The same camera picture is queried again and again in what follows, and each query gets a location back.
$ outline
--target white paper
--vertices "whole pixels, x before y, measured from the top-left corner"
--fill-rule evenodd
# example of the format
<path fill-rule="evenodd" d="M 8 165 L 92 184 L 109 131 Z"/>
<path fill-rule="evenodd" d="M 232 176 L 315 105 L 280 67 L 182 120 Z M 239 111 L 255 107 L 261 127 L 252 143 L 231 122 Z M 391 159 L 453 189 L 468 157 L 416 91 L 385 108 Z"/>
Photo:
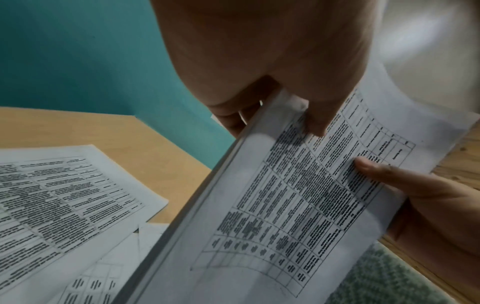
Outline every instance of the white paper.
<path fill-rule="evenodd" d="M 140 260 L 143 260 L 162 234 L 168 228 L 168 224 L 141 223 L 138 225 L 138 246 Z"/>
<path fill-rule="evenodd" d="M 119 303 L 325 302 L 404 200 L 353 159 L 430 172 L 478 119 L 417 107 L 375 64 L 324 138 L 304 110 L 285 91 L 261 110 Z"/>
<path fill-rule="evenodd" d="M 138 267 L 139 235 L 132 233 L 76 277 L 48 304 L 110 304 Z"/>
<path fill-rule="evenodd" d="M 44 304 L 166 204 L 91 145 L 0 150 L 0 302 Z"/>

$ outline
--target paper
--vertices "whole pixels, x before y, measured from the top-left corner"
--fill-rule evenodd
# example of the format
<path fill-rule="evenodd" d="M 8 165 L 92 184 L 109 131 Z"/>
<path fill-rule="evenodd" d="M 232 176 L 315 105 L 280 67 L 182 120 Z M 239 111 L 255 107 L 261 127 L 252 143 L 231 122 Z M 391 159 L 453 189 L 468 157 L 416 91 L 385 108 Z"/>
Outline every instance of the paper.
<path fill-rule="evenodd" d="M 139 235 L 132 233 L 76 277 L 48 304 L 110 304 L 140 262 Z"/>
<path fill-rule="evenodd" d="M 305 103 L 256 115 L 118 303 L 324 303 L 405 199 L 353 159 L 430 172 L 478 119 L 417 107 L 375 64 L 325 137 L 302 134 Z"/>
<path fill-rule="evenodd" d="M 94 146 L 0 150 L 0 302 L 44 304 L 166 204 Z"/>
<path fill-rule="evenodd" d="M 168 228 L 168 224 L 141 223 L 138 226 L 138 246 L 140 260 L 143 260 L 162 234 Z"/>

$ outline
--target fingernail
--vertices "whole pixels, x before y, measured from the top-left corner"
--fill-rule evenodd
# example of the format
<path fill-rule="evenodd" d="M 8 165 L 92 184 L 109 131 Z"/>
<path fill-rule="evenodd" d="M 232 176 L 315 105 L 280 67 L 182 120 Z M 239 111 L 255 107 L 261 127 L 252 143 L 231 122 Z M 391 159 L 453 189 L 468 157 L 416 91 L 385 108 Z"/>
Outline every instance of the fingernail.
<path fill-rule="evenodd" d="M 376 163 L 366 159 L 365 157 L 359 156 L 355 159 L 355 166 L 360 170 L 370 170 L 375 168 Z"/>

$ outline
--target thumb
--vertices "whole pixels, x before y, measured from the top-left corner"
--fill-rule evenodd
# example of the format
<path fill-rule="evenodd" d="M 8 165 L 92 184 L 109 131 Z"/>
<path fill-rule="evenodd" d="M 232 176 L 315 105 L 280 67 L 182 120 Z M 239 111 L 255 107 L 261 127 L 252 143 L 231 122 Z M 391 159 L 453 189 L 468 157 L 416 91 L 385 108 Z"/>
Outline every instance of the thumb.
<path fill-rule="evenodd" d="M 357 170 L 368 178 L 403 191 L 408 196 L 430 194 L 442 187 L 442 179 L 389 165 L 378 164 L 364 157 L 354 161 Z"/>

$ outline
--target document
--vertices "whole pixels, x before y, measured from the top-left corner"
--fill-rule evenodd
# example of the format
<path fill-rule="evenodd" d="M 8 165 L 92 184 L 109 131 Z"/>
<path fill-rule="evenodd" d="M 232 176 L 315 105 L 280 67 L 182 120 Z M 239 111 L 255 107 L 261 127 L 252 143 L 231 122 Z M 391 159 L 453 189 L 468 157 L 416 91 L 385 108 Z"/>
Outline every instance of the document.
<path fill-rule="evenodd" d="M 138 246 L 140 261 L 142 261 L 162 234 L 168 228 L 168 224 L 141 223 L 138 225 Z"/>
<path fill-rule="evenodd" d="M 139 235 L 132 233 L 48 304 L 110 304 L 139 262 Z"/>
<path fill-rule="evenodd" d="M 166 204 L 91 145 L 0 150 L 0 302 L 44 304 Z"/>
<path fill-rule="evenodd" d="M 428 173 L 478 119 L 430 113 L 375 62 L 324 137 L 303 133 L 307 103 L 262 107 L 116 304 L 324 303 L 405 199 L 353 159 Z"/>

